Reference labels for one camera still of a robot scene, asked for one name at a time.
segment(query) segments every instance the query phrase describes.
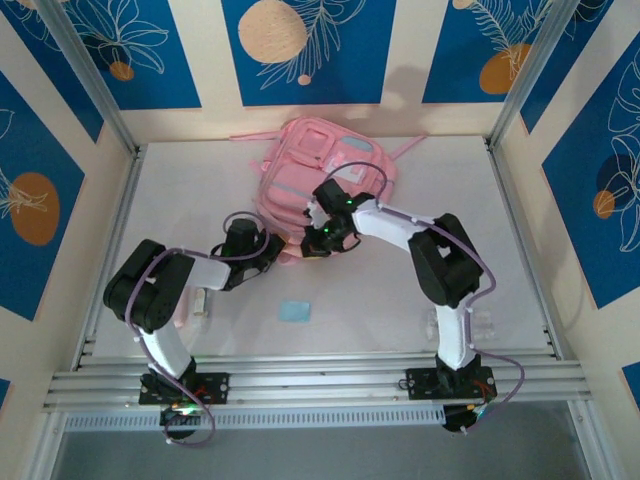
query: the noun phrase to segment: white table surface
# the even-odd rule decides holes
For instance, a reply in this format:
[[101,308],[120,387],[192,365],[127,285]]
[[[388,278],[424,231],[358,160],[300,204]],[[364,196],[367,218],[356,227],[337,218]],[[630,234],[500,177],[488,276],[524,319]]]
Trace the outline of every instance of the white table surface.
[[[385,138],[391,150],[405,139]],[[268,142],[184,142],[148,148],[115,268],[138,243],[207,252],[224,240],[222,220],[252,210],[258,177],[249,168]],[[517,250],[505,207],[480,137],[430,137],[398,160],[391,204],[423,215],[457,215],[495,271],[498,288],[478,302],[490,326],[482,348],[543,349],[544,318]],[[486,285],[486,276],[482,286]],[[283,301],[311,303],[308,323],[278,318]],[[367,238],[353,252],[284,267],[233,292],[217,292],[207,331],[187,328],[195,355],[285,355],[434,351],[410,256]],[[96,356],[138,356],[125,325],[102,310]]]

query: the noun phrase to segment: wire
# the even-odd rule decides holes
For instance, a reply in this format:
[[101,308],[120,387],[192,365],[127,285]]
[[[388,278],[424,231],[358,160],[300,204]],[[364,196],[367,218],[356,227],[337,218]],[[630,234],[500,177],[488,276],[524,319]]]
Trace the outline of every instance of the wire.
[[[237,216],[237,215],[249,215],[251,217],[254,217],[254,218],[260,220],[260,222],[264,225],[264,221],[262,220],[262,218],[259,215],[256,215],[255,213],[252,213],[252,212],[244,212],[244,211],[236,212],[236,213],[233,213],[233,214],[229,215],[225,219],[225,222],[227,222],[230,218],[232,218],[234,216]],[[180,446],[183,446],[183,447],[202,447],[202,446],[206,445],[207,443],[209,443],[209,441],[211,441],[211,439],[213,438],[213,436],[215,434],[215,431],[216,431],[215,418],[213,417],[213,414],[211,413],[210,408],[207,405],[205,405],[202,400],[200,400],[196,395],[194,395],[191,391],[189,391],[189,389],[187,389],[187,387],[182,385],[182,383],[180,383],[178,381],[178,379],[176,379],[173,375],[171,375],[155,359],[155,357],[153,356],[153,354],[149,350],[149,347],[147,347],[146,342],[144,341],[144,337],[142,336],[142,332],[140,331],[140,328],[136,324],[134,324],[133,321],[131,320],[131,311],[133,310],[133,304],[135,303],[136,298],[140,294],[140,290],[142,289],[142,286],[146,282],[146,280],[149,277],[149,275],[151,274],[151,272],[156,268],[156,266],[158,266],[158,264],[164,258],[168,257],[169,255],[173,255],[173,254],[176,254],[176,253],[184,253],[184,254],[190,255],[192,257],[201,257],[201,258],[207,258],[207,259],[212,259],[212,260],[222,260],[222,261],[225,261],[225,262],[239,262],[239,261],[242,261],[242,260],[249,260],[249,259],[252,259],[252,258],[255,258],[255,257],[261,255],[267,249],[267,246],[269,245],[269,241],[271,240],[271,235],[270,235],[269,231],[266,230],[266,229],[265,229],[265,232],[266,232],[266,235],[265,235],[264,245],[262,245],[262,247],[257,252],[252,253],[250,255],[240,255],[240,256],[237,256],[237,257],[220,257],[218,255],[207,255],[206,253],[196,252],[194,250],[187,250],[187,249],[184,249],[184,248],[168,248],[167,250],[162,252],[160,255],[158,255],[156,258],[154,258],[151,261],[149,266],[146,268],[146,270],[144,271],[144,273],[142,274],[142,276],[140,277],[140,279],[136,283],[136,286],[134,287],[133,292],[131,293],[131,296],[129,297],[129,301],[127,302],[127,307],[125,308],[125,311],[124,311],[124,320],[125,320],[125,323],[127,324],[127,326],[134,333],[134,340],[140,345],[140,348],[142,349],[143,353],[145,354],[145,356],[149,360],[151,366],[153,366],[153,368],[160,375],[165,377],[167,379],[167,381],[171,385],[173,385],[175,388],[177,388],[180,392],[182,392],[189,399],[191,399],[209,417],[209,420],[211,421],[211,430],[209,431],[209,434],[207,435],[207,437],[204,440],[201,440],[199,442],[193,442],[193,443],[179,442],[179,441],[176,441],[176,440],[172,439],[168,434],[168,425],[166,425],[163,433],[165,435],[165,438],[166,438],[168,444],[180,445]]]
[[349,162],[349,163],[345,163],[344,165],[340,165],[338,168],[336,168],[331,173],[329,173],[329,175],[325,177],[324,181],[326,182],[327,180],[329,180],[331,177],[333,177],[337,172],[339,172],[343,168],[353,167],[356,165],[364,165],[366,167],[371,167],[378,170],[378,172],[380,172],[380,174],[382,175],[382,187],[380,187],[380,190],[376,194],[376,200],[380,200],[380,196],[382,195],[382,192],[384,192],[384,190],[387,188],[387,184],[389,183],[389,177],[387,177],[387,173],[382,168],[380,168],[378,165],[375,165],[371,162],[358,161],[358,162]]
[[[424,227],[430,228],[432,229],[434,232],[438,233],[439,235],[443,236],[444,238],[446,238],[447,240],[453,242],[458,248],[460,248],[463,252],[465,252],[467,255],[469,255],[474,262],[476,262],[480,268],[482,268],[482,270],[484,270],[484,272],[487,274],[487,277],[489,277],[489,286],[487,288],[485,288],[484,290],[480,290],[478,293],[474,294],[473,296],[471,296],[465,303],[464,305],[464,328],[465,328],[465,340],[467,345],[469,346],[469,348],[471,350],[473,350],[474,352],[476,352],[477,354],[481,355],[481,356],[486,356],[489,358],[493,358],[496,360],[501,360],[503,362],[507,362],[510,363],[512,365],[515,365],[518,370],[520,370],[520,378],[518,379],[518,382],[516,383],[516,386],[513,387],[513,390],[511,390],[506,397],[504,397],[504,399],[500,402],[500,404],[494,408],[493,410],[491,410],[489,413],[487,413],[486,416],[490,416],[492,414],[494,414],[495,412],[499,411],[501,408],[504,408],[504,406],[507,404],[507,402],[509,402],[509,400],[511,400],[520,390],[520,388],[522,387],[522,384],[525,381],[526,378],[526,374],[524,371],[524,367],[522,366],[522,364],[520,362],[518,362],[517,360],[514,360],[513,358],[509,358],[507,356],[504,355],[498,355],[495,353],[489,353],[489,352],[485,352],[484,350],[480,350],[479,348],[475,348],[474,344],[473,344],[473,340],[471,338],[471,306],[480,298],[484,297],[485,295],[490,294],[491,292],[493,292],[496,289],[496,277],[493,274],[493,272],[491,271],[491,269],[489,268],[489,266],[480,258],[480,256],[468,245],[466,245],[462,240],[460,240],[459,238],[457,238],[455,235],[452,235],[451,233],[449,233],[448,231],[446,231],[444,228],[440,228],[439,226],[433,224],[433,223],[429,223],[429,222],[425,222],[424,220],[420,220],[420,219],[416,219],[411,217],[410,215],[406,215],[404,213],[401,212],[396,212],[395,210],[391,210],[388,208],[385,208],[384,206],[381,207],[381,211],[389,213],[391,215],[394,215],[396,217],[402,218],[404,220],[409,220],[412,223],[417,223],[420,224]],[[477,423],[475,425],[472,425],[472,427],[468,428],[468,430],[471,430],[471,428],[474,428],[476,425],[478,425]]]

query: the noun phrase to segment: enclosure wall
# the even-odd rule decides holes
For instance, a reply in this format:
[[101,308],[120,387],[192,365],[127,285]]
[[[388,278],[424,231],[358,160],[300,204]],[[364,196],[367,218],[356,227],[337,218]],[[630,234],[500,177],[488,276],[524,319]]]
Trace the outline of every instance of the enclosure wall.
[[[40,52],[47,42],[39,30],[30,33],[37,18],[24,17],[24,3],[2,0],[0,9],[13,5],[12,23]],[[301,114],[371,136],[487,134],[551,3],[61,5],[136,140],[147,143],[274,130]],[[515,28],[521,21],[522,28]],[[54,83],[64,90],[64,74],[56,75]]]
[[90,137],[1,13],[0,45],[0,478],[10,479],[52,372],[69,368],[131,159],[107,127]]
[[601,3],[602,18],[567,27],[497,153],[513,176],[564,333],[633,473],[640,469],[640,412],[630,391],[640,361],[640,10],[636,0]]

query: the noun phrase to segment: aluminum frame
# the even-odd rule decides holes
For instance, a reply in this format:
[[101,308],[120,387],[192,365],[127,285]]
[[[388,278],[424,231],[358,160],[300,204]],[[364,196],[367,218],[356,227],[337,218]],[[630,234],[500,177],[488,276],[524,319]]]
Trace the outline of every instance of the aluminum frame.
[[49,29],[62,54],[102,118],[114,131],[122,146],[135,155],[138,145],[124,122],[111,91],[91,60],[71,20],[57,0],[33,0],[38,15]]
[[[572,354],[558,328],[557,308],[545,285],[539,281],[539,268],[531,232],[526,228],[523,209],[513,187],[499,150],[507,129],[516,118],[522,102],[529,94],[564,24],[570,18],[579,0],[557,2],[545,21],[530,58],[523,66],[512,91],[507,96],[492,135],[488,139],[489,156],[494,167],[510,222],[538,299],[548,323],[552,348],[537,352],[517,353],[526,368],[528,379],[515,401],[567,400],[574,417],[583,452],[592,474],[596,478],[624,478],[617,467],[615,454],[602,434],[602,427],[579,362],[568,360]],[[90,61],[79,37],[63,9],[55,0],[34,0],[53,38],[60,45],[83,87],[96,104],[107,124],[114,129],[120,142],[130,152],[138,146],[126,127],[104,81]],[[126,183],[110,243],[97,281],[83,333],[76,349],[71,372],[54,375],[46,399],[45,412],[38,420],[39,436],[33,446],[31,459],[25,469],[26,480],[48,479],[53,471],[61,434],[66,425],[66,412],[108,409],[141,410],[137,405],[138,376],[145,369],[142,358],[98,359],[91,356],[93,335],[96,331],[101,289],[113,271],[120,240],[133,201],[143,155],[135,158]],[[288,356],[288,357],[206,357],[198,359],[202,371],[228,371],[233,373],[229,407],[247,409],[294,406],[326,407],[346,405],[353,408],[371,405],[408,404],[406,392],[397,386],[402,372],[410,367],[433,366],[433,357],[421,354],[378,354],[340,356]],[[500,392],[509,391],[517,378],[513,367],[487,361],[496,372]]]

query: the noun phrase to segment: backpack strap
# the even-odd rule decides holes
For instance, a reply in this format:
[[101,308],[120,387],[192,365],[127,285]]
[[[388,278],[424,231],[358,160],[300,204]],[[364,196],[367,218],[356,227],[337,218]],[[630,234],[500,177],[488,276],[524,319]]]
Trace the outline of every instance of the backpack strap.
[[413,137],[411,140],[404,143],[403,145],[400,145],[397,149],[395,149],[392,153],[390,153],[389,158],[391,158],[392,162],[395,162],[398,158],[400,158],[402,155],[407,153],[408,150],[411,150],[414,146],[416,146],[425,138],[427,138],[426,135],[419,135],[417,137]]
[[277,130],[273,132],[263,132],[263,133],[250,133],[249,135],[234,135],[229,137],[231,141],[240,141],[240,140],[276,140],[279,139],[282,135],[282,130]]

